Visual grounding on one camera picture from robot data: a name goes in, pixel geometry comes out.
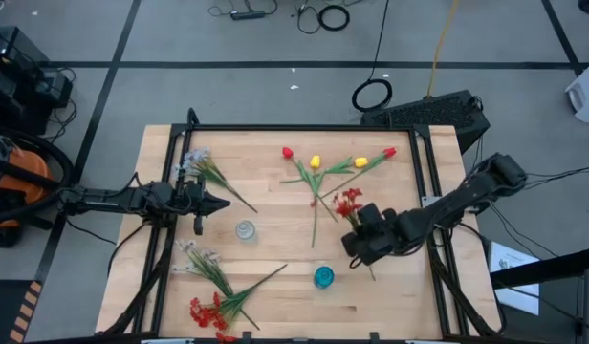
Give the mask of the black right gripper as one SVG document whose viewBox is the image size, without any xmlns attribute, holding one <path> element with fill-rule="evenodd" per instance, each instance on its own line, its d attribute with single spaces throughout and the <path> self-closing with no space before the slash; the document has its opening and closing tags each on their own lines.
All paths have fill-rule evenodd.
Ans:
<svg viewBox="0 0 589 344">
<path fill-rule="evenodd" d="M 342 243 L 349 257 L 359 257 L 366 265 L 371 266 L 387 255 L 402 256 L 404 254 L 403 219 L 404 213 L 393 208 L 380 212 L 374 203 L 365 205 L 359 211 L 360 233 L 347 233 Z"/>
</svg>

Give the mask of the yellow artificial tulip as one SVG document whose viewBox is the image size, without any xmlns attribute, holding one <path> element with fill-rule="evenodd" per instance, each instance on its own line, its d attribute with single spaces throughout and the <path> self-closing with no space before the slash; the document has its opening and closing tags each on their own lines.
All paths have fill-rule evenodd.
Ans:
<svg viewBox="0 0 589 344">
<path fill-rule="evenodd" d="M 321 176 L 320 180 L 322 181 L 326 175 L 353 174 L 354 173 L 353 168 L 362 168 L 368 162 L 369 162 L 369 160 L 367 158 L 353 159 L 352 157 L 349 157 L 349 158 L 347 158 L 343 161 L 340 161 L 334 165 L 331 165 L 323 170 L 321 170 L 319 168 L 319 173 Z M 305 165 L 303 163 L 303 166 L 306 169 L 311 170 L 310 162 L 308 163 L 308 165 Z M 302 182 L 302 180 L 300 179 L 300 176 L 297 180 L 284 181 L 284 183 L 298 183 L 298 182 Z"/>
<path fill-rule="evenodd" d="M 320 156 L 314 155 L 310 160 L 310 168 L 312 171 L 312 177 L 310 179 L 310 186 L 312 187 L 313 192 L 313 202 L 312 208 L 314 210 L 314 223 L 313 223 L 313 236 L 312 236 L 312 244 L 311 247 L 315 247 L 316 243 L 316 227 L 317 227 L 317 203 L 318 203 L 318 190 L 320 187 L 320 173 L 319 168 L 321 165 Z"/>
</svg>

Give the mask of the clear ribbed glass vase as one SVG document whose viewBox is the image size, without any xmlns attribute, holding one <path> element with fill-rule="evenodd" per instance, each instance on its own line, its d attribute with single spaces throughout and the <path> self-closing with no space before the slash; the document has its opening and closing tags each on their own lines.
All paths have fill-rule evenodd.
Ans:
<svg viewBox="0 0 589 344">
<path fill-rule="evenodd" d="M 235 227 L 237 237 L 242 241 L 252 241 L 255 237 L 255 226 L 248 220 L 243 220 Z"/>
</svg>

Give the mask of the orange vacuum cleaner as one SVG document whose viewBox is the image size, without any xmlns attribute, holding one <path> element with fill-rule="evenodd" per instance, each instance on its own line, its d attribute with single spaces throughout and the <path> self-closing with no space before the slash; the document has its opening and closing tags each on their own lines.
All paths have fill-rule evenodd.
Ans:
<svg viewBox="0 0 589 344">
<path fill-rule="evenodd" d="M 53 179 L 45 161 L 36 153 L 24 150 L 11 139 L 0 136 L 0 162 L 8 162 L 41 177 Z M 40 185 L 25 182 L 0 172 L 0 212 L 14 210 L 32 204 L 48 195 L 48 190 Z M 17 220 L 0 222 L 0 247 L 8 248 L 16 244 L 21 235 L 21 225 Z"/>
</svg>

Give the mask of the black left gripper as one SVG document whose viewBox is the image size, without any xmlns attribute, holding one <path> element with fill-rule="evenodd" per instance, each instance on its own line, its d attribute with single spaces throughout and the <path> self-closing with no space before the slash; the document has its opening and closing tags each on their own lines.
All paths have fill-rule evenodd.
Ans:
<svg viewBox="0 0 589 344">
<path fill-rule="evenodd" d="M 196 235 L 202 235 L 204 232 L 203 219 L 220 210 L 228 208 L 230 201 L 213 196 L 207 193 L 206 200 L 206 180 L 198 179 L 195 181 L 185 182 L 183 192 L 187 198 L 187 205 L 181 211 L 182 215 L 193 214 L 193 231 Z"/>
</svg>

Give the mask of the white plastic device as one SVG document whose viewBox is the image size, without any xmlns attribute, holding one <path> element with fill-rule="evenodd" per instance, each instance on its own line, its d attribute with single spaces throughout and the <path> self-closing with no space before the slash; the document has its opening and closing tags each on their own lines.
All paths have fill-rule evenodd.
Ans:
<svg viewBox="0 0 589 344">
<path fill-rule="evenodd" d="M 575 111 L 575 117 L 589 123 L 589 67 L 565 89 L 565 94 Z"/>
</svg>

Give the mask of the black perforated computer tower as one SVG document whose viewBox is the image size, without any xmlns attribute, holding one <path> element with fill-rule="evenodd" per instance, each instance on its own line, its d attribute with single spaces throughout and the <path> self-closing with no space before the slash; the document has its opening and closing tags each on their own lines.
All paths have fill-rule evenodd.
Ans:
<svg viewBox="0 0 589 344">
<path fill-rule="evenodd" d="M 366 126 L 452 126 L 460 152 L 466 153 L 491 127 L 483 113 L 480 97 L 462 90 L 364 114 L 361 125 Z"/>
</svg>

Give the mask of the black metal stand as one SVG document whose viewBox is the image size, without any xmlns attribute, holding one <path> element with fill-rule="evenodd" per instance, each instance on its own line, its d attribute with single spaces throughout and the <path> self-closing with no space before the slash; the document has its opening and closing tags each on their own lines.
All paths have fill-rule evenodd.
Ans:
<svg viewBox="0 0 589 344">
<path fill-rule="evenodd" d="M 589 249 L 491 273 L 492 285 L 497 288 L 575 277 L 582 278 L 582 290 L 578 297 L 582 310 L 580 344 L 589 344 Z"/>
</svg>

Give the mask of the blue diamond-pattern glass vase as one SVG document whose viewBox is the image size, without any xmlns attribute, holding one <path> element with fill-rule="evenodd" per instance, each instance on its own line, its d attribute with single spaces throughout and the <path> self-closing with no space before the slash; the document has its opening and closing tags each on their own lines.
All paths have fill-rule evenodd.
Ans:
<svg viewBox="0 0 589 344">
<path fill-rule="evenodd" d="M 334 271 L 327 266 L 321 266 L 317 268 L 314 273 L 314 284 L 320 290 L 329 288 L 333 284 L 334 280 Z"/>
</svg>

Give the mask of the white artificial flower spray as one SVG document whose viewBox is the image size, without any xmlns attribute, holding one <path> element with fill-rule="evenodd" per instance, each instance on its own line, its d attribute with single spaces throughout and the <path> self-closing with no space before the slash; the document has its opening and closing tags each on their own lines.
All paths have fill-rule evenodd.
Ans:
<svg viewBox="0 0 589 344">
<path fill-rule="evenodd" d="M 195 148 L 186 152 L 184 155 L 184 161 L 180 164 L 174 165 L 173 169 L 178 173 L 178 176 L 203 176 L 207 182 L 214 183 L 215 185 L 226 189 L 248 208 L 257 213 L 257 210 L 228 182 L 225 175 L 220 171 L 211 158 L 210 149 L 208 147 Z"/>
<path fill-rule="evenodd" d="M 256 323 L 243 311 L 248 297 L 256 289 L 256 285 L 245 290 L 235 292 L 227 276 L 219 267 L 220 256 L 214 249 L 198 248 L 195 241 L 177 240 L 176 245 L 188 259 L 186 264 L 173 266 L 176 273 L 190 273 L 210 281 L 219 292 L 215 292 L 212 301 L 202 304 L 198 297 L 190 301 L 190 315 L 201 328 L 210 325 L 219 331 L 219 335 L 226 332 L 232 321 L 242 313 L 252 325 L 259 330 Z"/>
</svg>

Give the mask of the red artificial flower spray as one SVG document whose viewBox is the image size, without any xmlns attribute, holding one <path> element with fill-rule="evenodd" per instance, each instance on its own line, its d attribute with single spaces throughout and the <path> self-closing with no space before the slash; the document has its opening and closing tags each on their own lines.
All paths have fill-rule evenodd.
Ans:
<svg viewBox="0 0 589 344">
<path fill-rule="evenodd" d="M 356 201 L 356 198 L 361 195 L 362 192 L 358 188 L 349 188 L 341 193 L 337 193 L 333 199 L 333 202 L 336 205 L 336 213 L 349 222 L 352 229 L 351 232 L 355 232 L 359 235 L 360 219 L 358 211 L 362 208 L 362 205 Z M 361 258 L 352 258 L 349 268 L 357 268 L 360 264 Z"/>
<path fill-rule="evenodd" d="M 286 265 L 280 267 L 251 287 L 235 292 L 222 270 L 216 264 L 207 264 L 205 268 L 200 269 L 199 275 L 212 282 L 221 293 L 216 291 L 208 304 L 202 304 L 198 297 L 193 298 L 189 306 L 191 318 L 200 328 L 213 327 L 220 344 L 235 342 L 237 338 L 228 335 L 231 323 L 239 314 L 244 313 L 243 307 L 253 292 L 285 267 Z"/>
</svg>

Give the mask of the red artificial tulip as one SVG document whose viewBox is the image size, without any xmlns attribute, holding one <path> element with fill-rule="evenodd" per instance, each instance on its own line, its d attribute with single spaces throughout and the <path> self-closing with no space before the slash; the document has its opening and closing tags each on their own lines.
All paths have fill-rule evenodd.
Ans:
<svg viewBox="0 0 589 344">
<path fill-rule="evenodd" d="M 285 160 L 291 161 L 294 164 L 294 166 L 296 167 L 296 169 L 299 173 L 300 179 L 310 186 L 312 194 L 313 194 L 312 207 L 316 208 L 317 204 L 321 203 L 324 206 L 324 208 L 327 210 L 329 215 L 336 222 L 337 218 L 332 213 L 332 211 L 328 207 L 328 205 L 318 195 L 319 187 L 321 184 L 321 180 L 320 180 L 321 176 L 316 173 L 316 168 L 313 167 L 311 170 L 308 170 L 303 166 L 302 161 L 295 161 L 294 151 L 289 147 L 282 148 L 282 156 Z"/>
<path fill-rule="evenodd" d="M 344 182 L 340 183 L 330 191 L 327 191 L 325 194 L 321 196 L 321 199 L 325 198 L 326 196 L 330 195 L 333 192 L 338 191 L 339 189 L 343 188 L 348 183 L 352 182 L 356 178 L 360 177 L 361 175 L 365 174 L 366 172 L 370 171 L 371 169 L 379 166 L 384 161 L 392 158 L 397 154 L 397 149 L 395 147 L 390 147 L 384 149 L 377 157 L 372 158 L 365 166 L 363 166 L 358 173 L 355 173 L 353 177 L 345 180 Z"/>
</svg>

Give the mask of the black metal table frame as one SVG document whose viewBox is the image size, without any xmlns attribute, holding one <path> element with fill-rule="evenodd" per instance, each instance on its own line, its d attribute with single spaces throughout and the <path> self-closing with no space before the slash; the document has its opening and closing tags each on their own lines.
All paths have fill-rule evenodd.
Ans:
<svg viewBox="0 0 589 344">
<path fill-rule="evenodd" d="M 431 242 L 408 257 L 386 257 L 371 269 L 349 268 L 340 238 L 349 227 L 317 208 L 315 247 L 311 247 L 312 194 L 297 180 L 295 166 L 282 158 L 289 147 L 297 158 L 319 155 L 326 165 L 348 157 L 373 157 L 395 147 L 397 154 L 356 178 L 367 202 L 380 208 L 408 210 L 424 196 L 455 189 L 465 175 L 455 131 L 448 126 L 425 129 L 369 128 L 354 125 L 200 124 L 189 140 L 182 126 L 149 125 L 144 129 L 135 169 L 143 182 L 177 177 L 173 166 L 182 151 L 208 147 L 218 167 L 256 210 L 237 198 L 204 221 L 203 247 L 222 255 L 222 267 L 236 290 L 261 284 L 244 316 L 230 327 L 243 344 L 377 344 L 390 341 L 440 340 L 481 335 L 466 318 L 448 288 L 432 272 L 430 261 L 442 258 L 458 276 L 462 292 L 492 329 L 501 325 L 484 250 L 475 235 L 476 220 L 465 216 L 451 241 Z M 235 227 L 255 226 L 252 241 L 240 240 Z M 314 284 L 317 268 L 334 271 L 324 290 Z"/>
</svg>

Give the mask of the small black box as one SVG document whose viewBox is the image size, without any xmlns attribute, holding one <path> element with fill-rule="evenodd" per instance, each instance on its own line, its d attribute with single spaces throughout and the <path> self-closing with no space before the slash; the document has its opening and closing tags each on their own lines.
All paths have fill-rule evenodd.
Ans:
<svg viewBox="0 0 589 344">
<path fill-rule="evenodd" d="M 59 70 L 47 70 L 35 85 L 36 94 L 54 108 L 64 108 L 69 103 L 73 82 Z"/>
</svg>

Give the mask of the black equipment case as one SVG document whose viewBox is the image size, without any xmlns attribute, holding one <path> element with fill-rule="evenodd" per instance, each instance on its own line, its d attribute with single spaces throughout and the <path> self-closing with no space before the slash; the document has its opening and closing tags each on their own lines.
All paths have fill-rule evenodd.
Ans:
<svg viewBox="0 0 589 344">
<path fill-rule="evenodd" d="M 42 71 L 16 46 L 22 32 L 0 27 L 0 126 L 32 135 L 46 133 L 50 106 L 37 90 Z"/>
</svg>

